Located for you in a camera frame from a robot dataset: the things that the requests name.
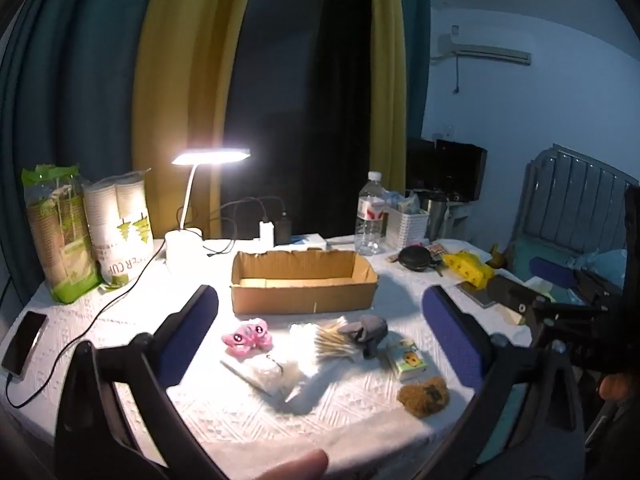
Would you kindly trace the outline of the person's left thumb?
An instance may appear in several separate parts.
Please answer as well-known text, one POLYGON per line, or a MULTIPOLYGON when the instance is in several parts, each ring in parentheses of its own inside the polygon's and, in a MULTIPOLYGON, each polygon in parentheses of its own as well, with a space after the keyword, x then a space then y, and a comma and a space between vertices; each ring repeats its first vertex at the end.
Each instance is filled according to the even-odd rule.
POLYGON ((323 450, 314 450, 292 462, 274 467, 257 480, 319 480, 329 466, 329 456, 323 450))

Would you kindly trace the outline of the person's right hand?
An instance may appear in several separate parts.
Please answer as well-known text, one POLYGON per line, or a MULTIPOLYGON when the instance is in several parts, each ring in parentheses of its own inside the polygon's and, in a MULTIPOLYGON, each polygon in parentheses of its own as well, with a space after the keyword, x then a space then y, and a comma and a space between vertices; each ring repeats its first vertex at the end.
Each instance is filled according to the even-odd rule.
POLYGON ((599 396, 608 402, 622 402, 634 396, 634 378, 628 374, 605 376, 600 382, 599 396))

